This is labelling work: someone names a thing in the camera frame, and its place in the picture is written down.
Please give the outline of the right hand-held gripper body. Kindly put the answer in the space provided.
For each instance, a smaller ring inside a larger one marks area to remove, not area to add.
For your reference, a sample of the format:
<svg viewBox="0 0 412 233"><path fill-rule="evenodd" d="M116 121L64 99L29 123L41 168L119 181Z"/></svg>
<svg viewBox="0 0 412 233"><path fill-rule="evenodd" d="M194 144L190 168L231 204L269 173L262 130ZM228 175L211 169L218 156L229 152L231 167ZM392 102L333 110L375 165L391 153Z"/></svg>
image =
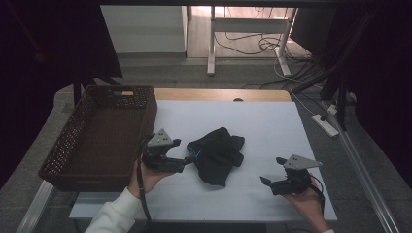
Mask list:
<svg viewBox="0 0 412 233"><path fill-rule="evenodd" d="M273 182L271 186L274 195L301 194L311 185L310 168L321 167L322 162L293 154L282 165L286 171L283 181Z"/></svg>

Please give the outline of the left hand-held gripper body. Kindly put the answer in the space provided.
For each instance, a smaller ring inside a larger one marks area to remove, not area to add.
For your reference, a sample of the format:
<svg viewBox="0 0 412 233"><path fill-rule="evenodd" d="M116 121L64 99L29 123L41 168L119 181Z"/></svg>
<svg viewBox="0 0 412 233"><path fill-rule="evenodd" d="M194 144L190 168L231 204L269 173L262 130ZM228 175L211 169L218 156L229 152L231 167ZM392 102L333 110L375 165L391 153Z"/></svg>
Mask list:
<svg viewBox="0 0 412 233"><path fill-rule="evenodd" d="M167 152L173 147L173 140L161 128L143 143L142 161L154 171L161 173L182 173L185 168L184 159L171 158Z"/></svg>

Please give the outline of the black cloth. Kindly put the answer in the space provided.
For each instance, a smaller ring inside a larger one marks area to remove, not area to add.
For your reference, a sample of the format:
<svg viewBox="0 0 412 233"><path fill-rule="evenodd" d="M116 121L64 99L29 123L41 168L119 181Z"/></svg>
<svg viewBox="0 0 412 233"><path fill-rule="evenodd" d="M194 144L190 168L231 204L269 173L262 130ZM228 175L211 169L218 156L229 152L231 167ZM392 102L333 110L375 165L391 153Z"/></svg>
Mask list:
<svg viewBox="0 0 412 233"><path fill-rule="evenodd" d="M240 152L245 138L230 135L225 127L216 129L204 137L187 144L194 156L198 176L210 185L225 187L233 167L240 167L244 155Z"/></svg>

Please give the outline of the brown woven basket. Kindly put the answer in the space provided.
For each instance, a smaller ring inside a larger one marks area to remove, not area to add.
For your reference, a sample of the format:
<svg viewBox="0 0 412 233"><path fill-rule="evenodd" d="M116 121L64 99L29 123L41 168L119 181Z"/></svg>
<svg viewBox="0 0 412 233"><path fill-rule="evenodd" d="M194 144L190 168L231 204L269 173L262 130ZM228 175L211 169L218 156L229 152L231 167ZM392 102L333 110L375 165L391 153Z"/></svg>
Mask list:
<svg viewBox="0 0 412 233"><path fill-rule="evenodd" d="M156 113L151 86L89 86L38 175L61 191L123 190Z"/></svg>

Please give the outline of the person's right hand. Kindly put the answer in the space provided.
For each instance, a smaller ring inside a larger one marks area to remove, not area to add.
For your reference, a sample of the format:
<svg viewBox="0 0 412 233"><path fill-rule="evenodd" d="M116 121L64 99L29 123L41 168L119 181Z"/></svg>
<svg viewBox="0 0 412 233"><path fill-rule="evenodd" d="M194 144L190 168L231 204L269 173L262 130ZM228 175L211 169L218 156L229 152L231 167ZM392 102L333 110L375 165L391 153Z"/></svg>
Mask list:
<svg viewBox="0 0 412 233"><path fill-rule="evenodd" d="M319 194L311 187L301 194L285 194L284 198L286 198L310 224L320 224L325 220Z"/></svg>

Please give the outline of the person's left hand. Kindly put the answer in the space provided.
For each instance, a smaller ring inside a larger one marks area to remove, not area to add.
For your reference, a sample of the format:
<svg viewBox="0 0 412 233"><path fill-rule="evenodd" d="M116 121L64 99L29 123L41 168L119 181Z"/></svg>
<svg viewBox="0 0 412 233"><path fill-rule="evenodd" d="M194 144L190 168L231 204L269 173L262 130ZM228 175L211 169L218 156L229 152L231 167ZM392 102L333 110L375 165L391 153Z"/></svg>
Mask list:
<svg viewBox="0 0 412 233"><path fill-rule="evenodd" d="M141 172L141 184L138 182L138 171ZM147 168L144 163L135 161L133 164L133 173L127 189L134 197L140 198L142 190L146 193L152 191L159 181L169 176L172 176L172 173L153 171Z"/></svg>

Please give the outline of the white table cover sheet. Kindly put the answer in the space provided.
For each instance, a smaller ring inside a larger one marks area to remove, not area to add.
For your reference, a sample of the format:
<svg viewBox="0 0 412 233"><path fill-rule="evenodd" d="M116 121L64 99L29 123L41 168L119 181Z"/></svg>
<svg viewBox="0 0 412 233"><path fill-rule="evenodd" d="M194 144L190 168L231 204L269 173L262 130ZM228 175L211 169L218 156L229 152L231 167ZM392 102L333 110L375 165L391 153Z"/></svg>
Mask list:
<svg viewBox="0 0 412 233"><path fill-rule="evenodd" d="M226 186L209 185L194 165L161 180L148 193L152 221L157 222L286 222L301 221L290 202L272 194L261 182L285 178L278 157L293 154L312 159L314 153L293 102L172 101L157 102L154 129L163 128L182 143L170 157L189 155L187 144L224 127L241 136L243 163L233 168Z"/></svg>

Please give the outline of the white power strip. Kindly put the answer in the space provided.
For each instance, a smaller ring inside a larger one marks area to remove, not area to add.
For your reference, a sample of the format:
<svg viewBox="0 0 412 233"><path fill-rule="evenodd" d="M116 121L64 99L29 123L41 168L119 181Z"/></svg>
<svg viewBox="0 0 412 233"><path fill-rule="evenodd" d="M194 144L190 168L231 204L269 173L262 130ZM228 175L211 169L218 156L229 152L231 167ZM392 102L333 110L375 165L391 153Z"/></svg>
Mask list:
<svg viewBox="0 0 412 233"><path fill-rule="evenodd" d="M330 138L338 135L338 131L326 120L327 116L313 115L312 120L321 127Z"/></svg>

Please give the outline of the wooden table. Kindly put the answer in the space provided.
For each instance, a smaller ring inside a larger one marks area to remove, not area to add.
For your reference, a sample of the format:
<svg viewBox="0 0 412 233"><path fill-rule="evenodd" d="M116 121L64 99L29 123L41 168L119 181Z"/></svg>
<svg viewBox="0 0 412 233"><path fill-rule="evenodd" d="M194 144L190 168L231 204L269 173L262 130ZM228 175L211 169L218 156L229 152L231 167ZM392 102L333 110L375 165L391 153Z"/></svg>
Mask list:
<svg viewBox="0 0 412 233"><path fill-rule="evenodd" d="M260 89L202 89L202 88L155 88L157 100L182 101L234 101L244 102L291 102L285 90Z"/></svg>

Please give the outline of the black metal stand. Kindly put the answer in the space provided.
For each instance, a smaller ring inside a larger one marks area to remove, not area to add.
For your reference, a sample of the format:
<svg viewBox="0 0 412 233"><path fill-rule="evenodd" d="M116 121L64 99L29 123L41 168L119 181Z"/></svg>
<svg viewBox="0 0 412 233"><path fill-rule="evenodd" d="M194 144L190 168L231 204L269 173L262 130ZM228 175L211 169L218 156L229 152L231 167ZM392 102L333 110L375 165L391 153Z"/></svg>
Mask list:
<svg viewBox="0 0 412 233"><path fill-rule="evenodd" d="M354 19L354 21L346 27L335 26L335 31L345 30L345 33L333 45L332 49L321 55L321 57L328 59L330 65L318 76L291 89L291 93L297 94L317 83L326 81L326 84L321 88L320 97L322 100L330 100L335 93L338 93L337 122L343 130L346 130L345 108L347 78L345 75L345 67L349 64L351 55L356 50L362 34L367 29L375 14L375 9L364 9L359 12L359 17Z"/></svg>
<svg viewBox="0 0 412 233"><path fill-rule="evenodd" d="M82 89L86 89L89 85L96 85L95 78L109 85L120 85L109 75L98 72L94 68L84 68L81 65L76 65L73 68L73 98L74 105L77 105L82 97Z"/></svg>

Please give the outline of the white cabinet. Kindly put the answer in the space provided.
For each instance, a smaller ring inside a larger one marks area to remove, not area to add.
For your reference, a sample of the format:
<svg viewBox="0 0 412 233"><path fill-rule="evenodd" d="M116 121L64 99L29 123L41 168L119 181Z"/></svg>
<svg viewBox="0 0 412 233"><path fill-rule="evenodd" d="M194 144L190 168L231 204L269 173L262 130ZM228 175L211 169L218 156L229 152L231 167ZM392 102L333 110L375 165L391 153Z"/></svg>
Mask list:
<svg viewBox="0 0 412 233"><path fill-rule="evenodd" d="M116 53L185 53L187 8L101 6Z"/></svg>

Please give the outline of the metal frame rail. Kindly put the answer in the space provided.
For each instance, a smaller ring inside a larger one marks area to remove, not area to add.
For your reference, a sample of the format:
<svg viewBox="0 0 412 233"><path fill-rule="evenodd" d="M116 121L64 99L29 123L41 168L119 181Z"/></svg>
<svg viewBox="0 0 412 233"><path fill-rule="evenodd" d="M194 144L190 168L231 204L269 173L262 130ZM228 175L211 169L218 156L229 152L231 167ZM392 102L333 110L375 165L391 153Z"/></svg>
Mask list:
<svg viewBox="0 0 412 233"><path fill-rule="evenodd" d="M16 233L33 233L47 203L52 195L54 187L46 182L42 181L36 195L34 196L31 204L29 205Z"/></svg>
<svg viewBox="0 0 412 233"><path fill-rule="evenodd" d="M401 233L395 217L386 203L383 195L379 191L375 182L372 180L369 172L364 165L359 151L356 149L349 134L338 123L337 116L330 115L328 117L330 123L337 129L339 140L350 160L352 167L360 180L361 186L378 217L384 231L386 233Z"/></svg>

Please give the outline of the white desk frame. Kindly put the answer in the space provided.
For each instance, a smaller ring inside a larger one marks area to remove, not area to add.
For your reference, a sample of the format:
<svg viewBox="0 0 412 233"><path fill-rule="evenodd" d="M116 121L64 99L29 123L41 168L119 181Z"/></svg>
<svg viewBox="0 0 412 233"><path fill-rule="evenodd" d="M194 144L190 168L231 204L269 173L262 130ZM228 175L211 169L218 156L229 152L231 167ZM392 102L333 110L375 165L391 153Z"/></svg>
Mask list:
<svg viewBox="0 0 412 233"><path fill-rule="evenodd" d="M297 8L292 8L292 12L287 19L216 17L215 10L216 7L212 6L207 61L208 76L215 75L215 34L217 32L279 34L281 36L280 45L275 49L275 54L283 75L286 77L292 75L285 58L285 49Z"/></svg>

